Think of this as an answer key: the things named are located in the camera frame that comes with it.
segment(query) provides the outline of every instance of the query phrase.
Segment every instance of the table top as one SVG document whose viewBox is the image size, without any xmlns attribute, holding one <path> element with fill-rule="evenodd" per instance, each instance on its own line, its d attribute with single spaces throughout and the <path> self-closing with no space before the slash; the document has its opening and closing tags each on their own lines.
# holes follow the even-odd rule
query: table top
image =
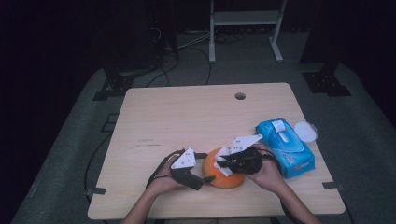
<svg viewBox="0 0 396 224">
<path fill-rule="evenodd" d="M 243 100 L 235 98 L 244 94 Z M 251 135 L 262 121 L 285 118 L 293 126 L 305 120 L 287 83 L 130 89 L 125 95 L 88 211 L 91 219 L 123 218 L 164 157 L 182 148 L 209 153 L 230 147 L 236 136 Z M 345 206 L 316 142 L 307 144 L 316 169 L 287 179 L 314 214 L 341 214 Z M 202 160 L 192 172 L 201 176 Z M 160 195 L 149 218 L 265 217 L 284 215 L 279 199 L 245 178 L 234 189 L 203 185 Z"/>
</svg>

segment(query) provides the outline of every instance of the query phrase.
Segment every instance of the tissue box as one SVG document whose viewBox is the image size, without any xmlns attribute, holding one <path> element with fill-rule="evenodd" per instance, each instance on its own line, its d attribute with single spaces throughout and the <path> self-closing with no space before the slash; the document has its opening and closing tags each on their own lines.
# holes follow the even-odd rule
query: tissue box
<svg viewBox="0 0 396 224">
<path fill-rule="evenodd" d="M 262 134 L 262 143 L 267 145 L 280 163 L 285 178 L 295 177 L 315 169 L 315 156 L 298 137 L 285 119 L 270 119 L 256 127 Z"/>
</svg>

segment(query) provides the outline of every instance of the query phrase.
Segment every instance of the human arm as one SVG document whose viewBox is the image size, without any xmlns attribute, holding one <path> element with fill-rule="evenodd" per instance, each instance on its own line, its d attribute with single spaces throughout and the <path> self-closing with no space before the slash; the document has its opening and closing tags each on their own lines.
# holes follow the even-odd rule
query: human arm
<svg viewBox="0 0 396 224">
<path fill-rule="evenodd" d="M 263 144 L 254 145 L 254 147 L 262 153 L 267 153 L 265 151 L 266 146 Z M 253 175 L 247 175 L 247 177 L 262 189 L 273 192 L 298 220 L 306 224 L 320 223 L 319 219 L 312 214 L 294 190 L 285 182 L 273 161 L 262 161 L 260 171 Z"/>
<path fill-rule="evenodd" d="M 160 194 L 177 189 L 181 187 L 170 176 L 170 165 L 177 158 L 177 156 L 172 157 L 157 174 L 157 177 L 151 182 L 150 185 L 143 191 L 140 198 L 134 204 L 132 209 L 122 220 L 122 224 L 142 224 L 146 221 L 149 214 L 151 206 L 154 204 L 155 200 Z"/>
</svg>

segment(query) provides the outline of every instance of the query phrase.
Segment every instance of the gray carpet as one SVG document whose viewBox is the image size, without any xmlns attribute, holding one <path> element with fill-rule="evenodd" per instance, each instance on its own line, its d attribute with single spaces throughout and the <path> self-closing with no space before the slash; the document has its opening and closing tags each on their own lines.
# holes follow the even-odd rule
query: gray carpet
<svg viewBox="0 0 396 224">
<path fill-rule="evenodd" d="M 318 146 L 356 223 L 394 223 L 396 220 L 396 131 L 365 91 L 356 74 L 340 65 L 335 75 L 352 96 L 329 97 L 312 93 L 302 72 L 318 71 L 321 64 L 298 64 L 308 33 L 281 33 L 279 47 L 285 62 L 277 63 L 268 34 L 245 35 L 233 44 L 217 44 L 217 61 L 211 65 L 209 85 L 287 82 L 307 121 L 318 128 Z M 196 38 L 180 35 L 179 44 Z M 207 43 L 196 45 L 207 53 Z M 175 64 L 165 56 L 163 69 Z M 162 71 L 139 77 L 134 88 L 143 88 Z M 196 49 L 183 49 L 177 67 L 168 73 L 171 86 L 205 85 L 209 64 Z M 103 70 L 92 74 L 64 123 L 40 174 L 22 203 L 13 223 L 99 223 L 87 217 L 88 188 L 94 188 L 109 139 L 103 126 L 109 114 L 119 113 L 122 97 L 93 101 L 106 80 Z M 165 76 L 150 87 L 168 85 Z M 320 216 L 324 223 L 350 223 L 348 213 Z M 281 223 L 291 223 L 279 217 Z"/>
</svg>

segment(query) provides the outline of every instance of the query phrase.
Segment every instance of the white metal stand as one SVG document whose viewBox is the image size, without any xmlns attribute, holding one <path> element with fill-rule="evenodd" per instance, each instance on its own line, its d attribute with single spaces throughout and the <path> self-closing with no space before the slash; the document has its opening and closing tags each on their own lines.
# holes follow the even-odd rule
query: white metal stand
<svg viewBox="0 0 396 224">
<path fill-rule="evenodd" d="M 215 12 L 214 0 L 210 1 L 210 41 L 209 41 L 209 61 L 216 61 L 215 53 L 215 26 L 219 25 L 263 25 L 274 24 L 276 26 L 274 36 L 269 38 L 271 47 L 278 63 L 283 62 L 279 47 L 277 46 L 277 37 L 279 35 L 280 25 L 283 20 L 287 0 L 283 0 L 280 10 L 270 11 L 234 11 L 234 12 Z"/>
</svg>

